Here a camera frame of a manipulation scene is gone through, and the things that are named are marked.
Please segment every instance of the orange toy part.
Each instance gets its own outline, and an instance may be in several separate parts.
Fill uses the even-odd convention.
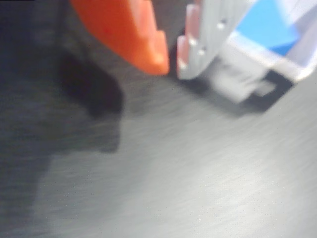
[[[139,70],[169,71],[166,36],[158,31],[150,0],[71,0],[88,30]]]

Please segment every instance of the gray table surface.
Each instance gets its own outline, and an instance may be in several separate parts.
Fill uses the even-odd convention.
[[[172,74],[138,72],[70,11],[95,74],[70,57],[63,72],[102,80],[80,98],[66,75],[69,97],[52,31],[35,30],[54,22],[56,2],[1,2],[0,237],[317,236],[316,73],[267,112],[237,116]],[[153,2],[173,48],[190,1]],[[36,45],[23,38],[30,22]]]

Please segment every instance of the toy robot part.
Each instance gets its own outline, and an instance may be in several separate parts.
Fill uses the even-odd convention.
[[[186,9],[185,35],[177,39],[179,79],[199,76],[218,54],[253,0],[195,0]]]

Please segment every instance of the blue panel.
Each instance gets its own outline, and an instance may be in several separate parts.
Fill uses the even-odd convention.
[[[259,45],[284,56],[300,36],[295,26],[287,24],[281,11],[276,0],[258,0],[237,30]]]

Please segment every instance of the orange plastic piece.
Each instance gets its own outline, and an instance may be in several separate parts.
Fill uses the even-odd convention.
[[[71,0],[88,30],[139,70],[169,71],[166,36],[158,31],[150,0]]]

